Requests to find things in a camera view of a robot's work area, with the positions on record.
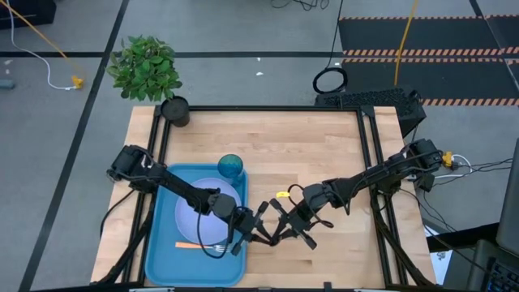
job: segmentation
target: blue tray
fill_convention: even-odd
[[[168,171],[188,183],[202,178],[224,179],[216,164],[175,164],[168,167]],[[248,177],[245,171],[243,173],[241,184],[234,188],[242,205],[247,206]],[[146,257],[146,277],[159,286],[228,287],[237,284],[245,273],[247,245],[243,245],[238,256],[228,253],[219,260],[206,256],[201,250],[176,248],[177,241],[188,242],[175,223],[177,199],[177,195],[159,187]],[[241,236],[235,231],[234,241]]]

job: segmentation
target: green plant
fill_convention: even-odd
[[[182,86],[173,67],[173,49],[153,36],[129,36],[128,40],[131,45],[125,47],[121,39],[122,52],[110,55],[112,65],[106,69],[114,77],[114,87],[122,88],[121,97],[139,101],[172,98],[173,89]]]

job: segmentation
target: white cable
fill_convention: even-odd
[[[462,155],[460,154],[454,154],[453,155],[453,158],[454,157],[460,157],[461,159],[463,159],[467,165],[469,166],[469,170],[470,172],[468,174],[472,174],[474,172],[474,169],[472,168],[472,165],[470,164],[469,160],[464,158]],[[466,176],[467,174],[446,174],[446,175],[440,175],[440,176],[437,176],[435,178],[460,178],[462,176]]]
[[[11,7],[11,4],[9,3],[9,0],[7,0],[7,5],[9,7]],[[9,16],[11,17],[11,43],[13,44],[13,46],[16,48],[16,49],[19,49],[21,51],[24,51],[24,52],[27,52],[29,54],[31,54],[32,56],[36,57],[36,58],[39,58],[41,61],[43,61],[45,63],[45,65],[47,65],[47,83],[49,84],[49,86],[51,88],[54,88],[54,89],[60,89],[60,90],[71,90],[71,89],[77,89],[76,86],[71,86],[71,87],[65,87],[65,88],[60,88],[58,86],[55,86],[53,85],[52,83],[50,83],[50,65],[49,63],[47,62],[47,60],[45,60],[44,58],[38,56],[37,54],[31,52],[30,50],[28,49],[22,49],[20,47],[18,47],[15,43],[15,17],[13,16],[13,12],[11,11],[11,9],[7,9],[9,11]]]

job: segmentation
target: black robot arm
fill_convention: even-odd
[[[144,148],[135,145],[124,146],[106,173],[115,181],[129,181],[130,187],[136,191],[149,193],[157,191],[158,186],[165,187],[184,198],[196,212],[202,215],[213,212],[216,217],[242,234],[231,251],[233,255],[240,252],[243,241],[265,244],[271,241],[261,221],[261,216],[268,207],[267,202],[263,202],[256,214],[253,214],[249,208],[236,206],[234,198],[220,193],[220,189],[193,187],[170,173],[166,165],[156,163]],[[267,239],[253,234],[254,228]]]
[[[312,218],[317,217],[319,210],[326,204],[330,203],[334,208],[345,208],[349,215],[351,200],[363,188],[376,185],[382,193],[394,194],[400,188],[401,180],[410,175],[415,175],[418,185],[429,191],[434,182],[431,173],[439,169],[441,162],[441,151],[430,140],[417,140],[407,144],[384,163],[351,178],[334,178],[304,187],[303,200],[289,212],[276,199],[272,199],[270,204],[280,213],[280,222],[272,235],[272,245],[284,238],[300,237],[314,249],[317,243],[306,231],[315,225],[311,222]]]

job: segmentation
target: black pot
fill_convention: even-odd
[[[162,102],[161,114],[176,127],[184,127],[189,123],[189,104],[184,97],[173,97]]]

